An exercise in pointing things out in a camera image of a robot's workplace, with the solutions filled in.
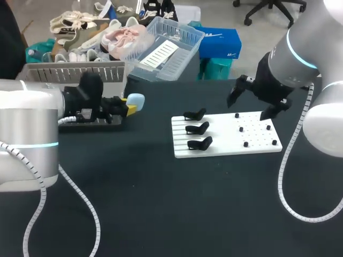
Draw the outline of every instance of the white spiral cable wrap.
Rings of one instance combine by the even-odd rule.
[[[75,122],[76,121],[76,117],[75,116],[71,116],[71,117],[66,117],[63,119],[60,119],[58,121],[58,125],[62,125],[64,123],[67,122]],[[98,218],[98,215],[93,207],[93,205],[91,204],[91,202],[89,201],[89,199],[85,196],[85,194],[79,189],[79,187],[74,183],[74,181],[67,175],[67,173],[65,173],[65,171],[63,170],[63,168],[61,167],[61,165],[58,165],[58,170],[59,172],[62,174],[62,176],[65,178],[65,180],[69,183],[69,185],[72,186],[72,188],[76,191],[76,193],[82,198],[82,200],[86,203],[87,207],[90,209],[93,218],[94,218],[94,222],[95,222],[95,228],[96,228],[96,236],[95,236],[95,243],[94,243],[94,247],[93,250],[90,254],[90,257],[94,257],[98,248],[99,248],[99,244],[100,244],[100,234],[101,234],[101,227],[100,227],[100,221]]]
[[[281,200],[283,206],[287,209],[287,211],[290,214],[292,214],[294,217],[296,217],[297,219],[299,219],[301,221],[310,222],[310,223],[318,223],[318,222],[327,221],[327,220],[331,219],[332,217],[336,216],[336,214],[338,214],[343,209],[343,199],[339,202],[339,204],[336,206],[336,208],[334,208],[334,210],[332,212],[330,212],[329,214],[326,214],[326,215],[324,215],[322,217],[318,217],[318,218],[307,218],[307,217],[304,217],[304,216],[296,213],[295,211],[293,211],[291,209],[291,207],[288,205],[288,203],[285,199],[284,192],[282,190],[282,181],[284,179],[285,166],[286,166],[290,151],[292,150],[293,145],[295,143],[295,140],[297,139],[297,137],[301,131],[301,127],[302,127],[302,124],[304,122],[306,113],[309,110],[309,106],[310,106],[312,96],[313,96],[313,91],[314,91],[314,85],[311,84],[310,88],[309,88],[309,93],[308,93],[308,96],[306,99],[306,103],[305,103],[304,109],[301,113],[301,117],[299,119],[298,125],[296,126],[296,129],[293,133],[293,136],[292,136],[292,138],[291,138],[291,140],[287,146],[284,157],[282,158],[281,167],[279,170],[279,177],[278,177],[278,191],[279,191],[279,197],[280,197],[280,200]]]
[[[76,120],[77,120],[77,118],[75,116],[66,117],[66,118],[60,119],[58,121],[58,125],[62,125],[62,124],[67,123],[67,122],[75,122]],[[1,141],[0,141],[0,147],[2,149],[4,149],[5,151],[7,151],[12,156],[14,156],[15,158],[17,158],[18,160],[20,160],[28,168],[28,170],[34,175],[35,179],[40,184],[40,191],[41,191],[40,201],[39,201],[39,204],[38,204],[38,207],[37,207],[35,213],[33,214],[30,222],[28,223],[28,225],[26,227],[24,239],[23,239],[23,254],[24,254],[24,257],[29,257],[29,253],[28,253],[29,236],[30,236],[30,233],[31,233],[31,230],[32,230],[34,223],[36,222],[36,220],[38,219],[39,215],[41,214],[41,212],[44,208],[45,201],[47,199],[47,188],[44,185],[44,180],[43,180],[42,176],[39,174],[39,172],[36,170],[36,168],[31,164],[31,162],[20,152],[20,150],[13,148],[10,145],[3,143]],[[65,173],[65,171],[63,170],[61,165],[58,165],[58,170],[62,174],[62,176],[65,178],[65,180],[72,186],[72,188],[77,192],[77,194],[86,203],[87,207],[90,209],[90,211],[93,215],[95,227],[96,227],[96,237],[95,237],[95,243],[94,243],[93,250],[90,254],[90,257],[94,257],[98,248],[99,248],[100,234],[101,234],[100,221],[99,221],[98,215],[97,215],[93,205],[89,201],[89,199],[79,189],[79,187],[73,182],[73,180]]]
[[[23,254],[24,254],[24,257],[29,257],[28,239],[30,237],[30,233],[31,233],[31,230],[32,230],[34,223],[36,222],[37,218],[39,217],[39,215],[41,214],[41,212],[44,208],[45,201],[47,199],[47,188],[44,185],[44,180],[43,180],[42,176],[39,174],[39,172],[36,170],[36,168],[32,165],[32,163],[25,157],[25,155],[23,155],[20,152],[20,150],[13,148],[13,147],[11,147],[8,144],[3,143],[3,142],[0,142],[0,147],[2,149],[4,149],[5,151],[7,151],[12,156],[14,156],[15,158],[17,158],[18,160],[20,160],[28,168],[28,170],[34,175],[35,179],[40,184],[40,191],[41,191],[40,201],[39,201],[39,204],[38,204],[36,211],[34,212],[30,222],[28,223],[28,225],[26,227],[26,230],[24,233],[24,239],[23,239]]]

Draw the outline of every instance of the chair wheel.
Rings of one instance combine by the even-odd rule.
[[[232,2],[232,5],[233,5],[234,7],[240,7],[241,3],[240,3],[239,0],[238,0],[238,1],[235,0],[235,1]]]
[[[252,24],[252,20],[251,19],[245,19],[244,20],[244,25],[250,26],[251,24]]]
[[[294,21],[290,21],[289,24],[288,24],[288,28],[292,27],[294,24]]]
[[[299,12],[304,12],[306,10],[306,5],[302,5],[299,8]]]

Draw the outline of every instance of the shoe box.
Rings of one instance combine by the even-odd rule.
[[[237,30],[231,28],[195,27],[205,33],[200,47],[200,58],[238,59],[242,42]]]

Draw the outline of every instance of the black sneaker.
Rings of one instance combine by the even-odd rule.
[[[157,0],[148,0],[143,6],[145,14],[144,17],[140,19],[139,24],[146,27],[156,16],[161,16],[161,4]]]
[[[161,16],[165,19],[178,21],[175,6],[172,0],[163,0],[161,8]]]

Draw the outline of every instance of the teal bag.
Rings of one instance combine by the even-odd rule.
[[[29,50],[37,50],[43,54],[46,52],[51,52],[53,50],[54,44],[55,44],[54,39],[48,39],[46,42],[39,42],[36,44],[33,44],[32,46],[26,48],[26,63],[41,63],[42,60],[33,58],[28,54]]]

